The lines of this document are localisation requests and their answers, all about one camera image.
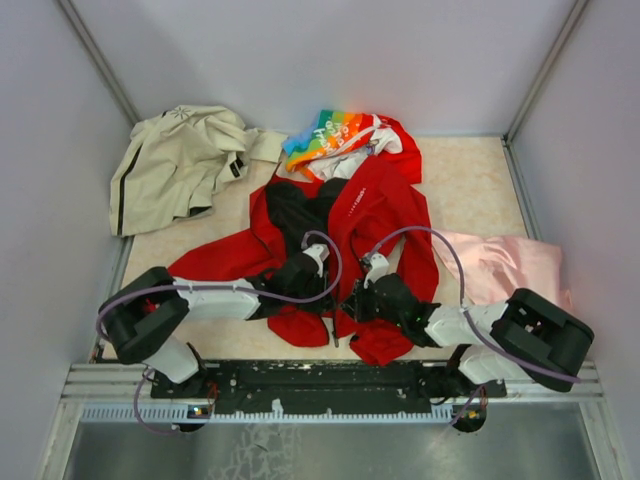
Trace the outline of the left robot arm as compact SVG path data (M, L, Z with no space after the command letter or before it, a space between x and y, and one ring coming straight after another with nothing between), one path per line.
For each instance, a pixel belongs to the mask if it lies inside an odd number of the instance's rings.
M143 364L165 382L171 395L194 397L208 384L195 348L174 335L188 321L251 321L291 308L316 312L330 302L328 247L314 244L266 274L203 282L153 267L108 299L98 311L96 330L124 365Z

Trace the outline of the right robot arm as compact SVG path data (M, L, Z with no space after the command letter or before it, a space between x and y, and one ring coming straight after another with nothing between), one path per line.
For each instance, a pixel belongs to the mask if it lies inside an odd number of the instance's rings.
M446 372L448 387L470 395L482 383L531 378L566 393L593 343L593 330L527 288L489 305L443 306L421 301L399 275L355 282L341 310L361 324L381 320L418 347L461 346Z

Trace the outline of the red jacket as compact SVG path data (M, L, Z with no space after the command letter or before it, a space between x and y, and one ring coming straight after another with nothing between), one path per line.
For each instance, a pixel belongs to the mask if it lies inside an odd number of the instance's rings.
M249 226L185 253L168 268L171 275L197 281L230 281L269 276L298 250L310 230L327 233L341 256L331 258L333 295L343 302L361 278L359 260L379 241L387 255L397 241L390 233L409 227L397 273L421 301L433 300L439 272L425 197L392 164L367 159L350 179L323 184L272 177L250 196Z

